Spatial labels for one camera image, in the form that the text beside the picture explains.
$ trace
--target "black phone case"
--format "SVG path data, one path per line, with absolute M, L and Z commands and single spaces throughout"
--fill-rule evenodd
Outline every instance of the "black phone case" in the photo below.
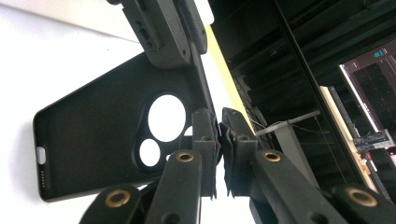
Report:
M 184 133 L 192 112 L 211 106 L 202 73 L 197 66 L 161 70 L 142 53 L 39 111 L 34 133 L 41 198 L 56 201 L 159 178 L 180 136 L 166 143 L 157 140 L 149 130 L 149 108 L 159 96 L 175 95 L 186 110 Z M 148 138 L 161 150 L 152 167 L 140 160 L 138 150 Z

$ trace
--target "yellow strip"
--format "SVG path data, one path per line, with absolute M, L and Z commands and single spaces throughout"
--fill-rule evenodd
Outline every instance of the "yellow strip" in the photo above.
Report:
M 215 35 L 213 34 L 212 27 L 210 27 L 209 25 L 206 26 L 205 29 L 207 36 L 208 52 L 212 55 L 215 64 L 221 73 L 221 79 L 223 80 L 225 89 L 228 95 L 230 96 L 231 103 L 233 104 L 233 109 L 238 110 L 239 112 L 242 113 L 250 129 L 253 131 L 253 127 L 251 126 L 250 120 L 248 118 L 248 113 L 245 110 L 241 97 L 239 96 L 238 90 L 235 87 L 235 83 L 233 82 L 233 78 L 231 76 L 230 70 L 228 70 L 228 66 L 219 48 L 218 41 Z

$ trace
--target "metal rod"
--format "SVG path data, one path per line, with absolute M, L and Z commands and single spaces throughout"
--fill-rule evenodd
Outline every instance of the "metal rod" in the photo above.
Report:
M 289 27 L 288 21 L 286 20 L 285 16 L 283 15 L 283 12 L 279 6 L 279 3 L 276 0 L 269 0 L 268 2 L 270 5 L 270 8 L 274 12 L 274 15 L 276 16 L 276 20 L 279 23 L 280 30 L 284 33 L 284 35 L 286 37 L 286 42 L 289 43 L 289 45 L 290 45 L 291 52 L 293 53 L 295 58 L 298 60 L 300 69 L 303 72 L 304 77 L 308 81 L 309 86 L 311 87 L 311 90 L 315 95 L 315 102 L 318 106 L 319 111 L 325 118 L 325 121 L 329 124 L 330 130 L 332 131 L 332 133 L 335 136 L 334 143 L 337 145 L 338 148 L 340 148 L 343 151 L 344 157 L 347 160 L 347 162 L 349 164 L 355 164 L 355 162 L 353 161 L 353 159 L 350 155 L 350 152 L 347 148 L 347 143 L 343 139 L 341 133 L 339 132 L 339 130 L 335 124 L 334 118 L 330 112 L 330 108 L 327 106 L 327 104 L 324 100 L 324 97 L 319 89 L 318 83 L 315 80 L 315 77 L 314 77 L 311 69 L 309 68 L 308 62 L 306 61 L 306 59 L 303 55 L 303 52 L 301 51 L 300 46 L 298 45 L 297 40 L 295 39 L 294 34 Z M 355 164 L 355 166 L 353 166 L 353 168 L 352 168 L 352 166 L 348 165 L 348 170 L 350 171 L 350 173 L 354 177 L 354 180 L 357 183 L 364 185 L 363 178 L 361 176 L 361 173 L 358 171 L 356 164 Z
M 266 133 L 273 132 L 273 131 L 275 131 L 275 130 L 277 130 L 279 128 L 286 127 L 288 125 L 291 125 L 293 123 L 299 122 L 299 121 L 304 120 L 304 119 L 312 118 L 312 117 L 314 117 L 316 115 L 319 115 L 319 114 L 320 114 L 320 112 L 318 110 L 315 110 L 314 112 L 302 115 L 302 116 L 297 117 L 295 119 L 288 119 L 288 120 L 283 121 L 281 123 L 278 123 L 278 124 L 276 124 L 274 126 L 271 126 L 271 127 L 266 128 L 266 129 L 262 129 L 262 130 L 257 131 L 256 132 L 256 136 L 260 136 L 260 135 L 263 135 L 263 134 L 266 134 Z

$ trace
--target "monitor screen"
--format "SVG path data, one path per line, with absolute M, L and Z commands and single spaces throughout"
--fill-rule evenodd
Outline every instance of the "monitor screen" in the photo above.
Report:
M 375 132 L 396 127 L 396 40 L 339 65 Z

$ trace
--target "circular camera hole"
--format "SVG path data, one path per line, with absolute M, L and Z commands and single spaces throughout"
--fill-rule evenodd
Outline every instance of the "circular camera hole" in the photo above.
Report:
M 186 110 L 173 95 L 163 95 L 154 101 L 148 112 L 148 126 L 154 137 L 162 142 L 175 140 L 186 123 Z
M 152 139 L 146 139 L 142 142 L 139 149 L 140 160 L 147 166 L 154 166 L 161 157 L 161 151 L 158 144 Z

